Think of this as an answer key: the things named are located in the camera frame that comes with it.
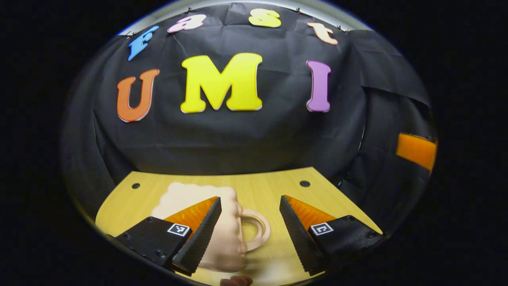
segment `wooden tabletop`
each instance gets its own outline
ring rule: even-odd
[[[310,186],[301,186],[301,181],[309,182]],[[365,213],[313,167],[222,176],[175,176],[132,172],[118,184],[102,204],[96,218],[97,227],[105,234],[115,237],[120,235],[150,216],[161,196],[173,182],[233,187],[242,207],[263,214],[270,222],[272,229],[270,239],[260,248],[246,254],[246,266],[243,270],[222,273],[198,268],[192,277],[181,274],[183,277],[209,285],[218,285],[222,278],[241,274],[252,277],[252,286],[290,284],[322,274],[310,276],[303,270],[279,212],[280,197],[285,194],[337,218],[352,215],[382,234],[379,227]],[[255,226],[242,223],[244,241],[253,238],[256,231]]]

